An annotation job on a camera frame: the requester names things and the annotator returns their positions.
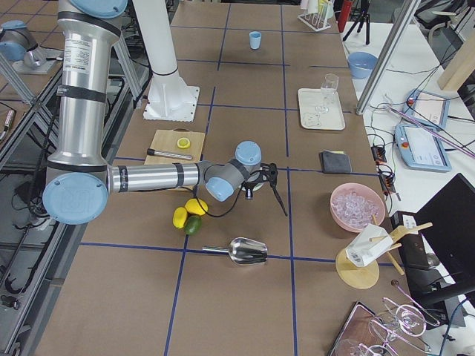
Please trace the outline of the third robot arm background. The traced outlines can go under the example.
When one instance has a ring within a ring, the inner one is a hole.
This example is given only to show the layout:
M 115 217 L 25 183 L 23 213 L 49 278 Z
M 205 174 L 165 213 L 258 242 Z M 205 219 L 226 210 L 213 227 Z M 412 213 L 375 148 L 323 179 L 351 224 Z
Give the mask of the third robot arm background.
M 23 21 L 11 20 L 1 25 L 1 54 L 17 73 L 46 74 L 63 50 L 40 46 Z

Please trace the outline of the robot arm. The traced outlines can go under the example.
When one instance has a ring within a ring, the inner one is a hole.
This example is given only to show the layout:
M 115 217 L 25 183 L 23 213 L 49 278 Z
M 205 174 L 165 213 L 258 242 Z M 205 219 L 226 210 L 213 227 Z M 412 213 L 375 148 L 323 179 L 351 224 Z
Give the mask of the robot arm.
M 102 156 L 103 122 L 111 49 L 121 38 L 128 1 L 59 1 L 58 23 L 65 35 L 62 84 L 58 87 L 59 138 L 47 158 L 42 203 L 56 221 L 81 225 L 97 218 L 111 192 L 161 191 L 204 184 L 218 201 L 237 188 L 251 199 L 268 182 L 277 192 L 274 163 L 261 162 L 253 141 L 240 143 L 225 165 L 208 161 L 110 166 Z M 181 78 L 164 1 L 134 1 L 152 71 L 146 119 L 191 122 L 199 87 Z

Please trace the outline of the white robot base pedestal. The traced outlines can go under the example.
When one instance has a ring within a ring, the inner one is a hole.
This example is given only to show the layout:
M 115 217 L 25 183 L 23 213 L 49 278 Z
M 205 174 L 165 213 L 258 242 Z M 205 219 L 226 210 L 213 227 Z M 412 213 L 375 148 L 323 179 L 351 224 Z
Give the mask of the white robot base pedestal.
M 144 118 L 192 122 L 200 89 L 180 76 L 166 3 L 137 0 L 133 5 L 152 72 Z

